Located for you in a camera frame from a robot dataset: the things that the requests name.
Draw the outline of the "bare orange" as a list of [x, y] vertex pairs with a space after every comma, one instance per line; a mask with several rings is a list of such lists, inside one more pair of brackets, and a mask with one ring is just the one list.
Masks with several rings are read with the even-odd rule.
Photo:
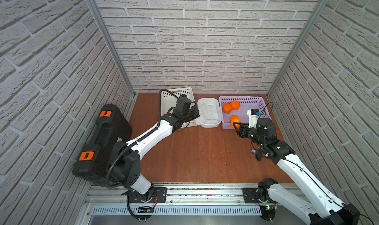
[[232, 115], [232, 116], [230, 117], [230, 122], [232, 122], [234, 119], [238, 119], [238, 117], [235, 116], [235, 115]]
[[231, 118], [231, 126], [232, 129], [239, 129], [241, 124], [241, 120], [238, 117]]
[[234, 111], [236, 111], [236, 110], [238, 110], [238, 109], [240, 108], [240, 103], [239, 103], [238, 101], [232, 101], [232, 102], [230, 103], [230, 105], [231, 105], [231, 107], [232, 107], [232, 109], [233, 109]]
[[230, 114], [233, 110], [233, 107], [231, 106], [231, 104], [224, 104], [222, 110], [225, 114]]

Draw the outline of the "white foam net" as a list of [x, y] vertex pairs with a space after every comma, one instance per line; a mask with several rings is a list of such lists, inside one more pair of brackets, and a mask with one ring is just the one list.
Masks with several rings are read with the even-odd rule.
[[217, 109], [214, 105], [202, 104], [199, 106], [199, 110], [204, 124], [215, 124], [219, 121]]

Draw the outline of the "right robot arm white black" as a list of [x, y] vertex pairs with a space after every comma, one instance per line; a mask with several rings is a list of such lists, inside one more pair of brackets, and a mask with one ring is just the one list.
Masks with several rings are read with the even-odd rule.
[[277, 139], [276, 126], [269, 118], [257, 118], [254, 124], [233, 122], [240, 138], [258, 145], [256, 159], [266, 157], [283, 170], [308, 198], [301, 199], [272, 178], [258, 184], [260, 203], [277, 202], [307, 225], [356, 225], [360, 212], [330, 192], [302, 163], [295, 151]]

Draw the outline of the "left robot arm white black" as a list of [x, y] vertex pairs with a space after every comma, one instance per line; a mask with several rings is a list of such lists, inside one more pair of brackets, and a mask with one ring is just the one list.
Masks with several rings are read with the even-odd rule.
[[141, 174], [140, 161], [164, 138], [178, 131], [185, 122], [200, 117], [196, 102], [182, 94], [175, 96], [167, 89], [162, 89], [176, 98], [176, 106], [166, 114], [162, 114], [159, 107], [158, 122], [140, 136], [127, 141], [118, 142], [115, 146], [121, 146], [122, 150], [111, 161], [106, 173], [106, 188], [115, 188], [120, 185], [128, 190], [134, 190], [140, 195], [151, 197], [153, 184]]

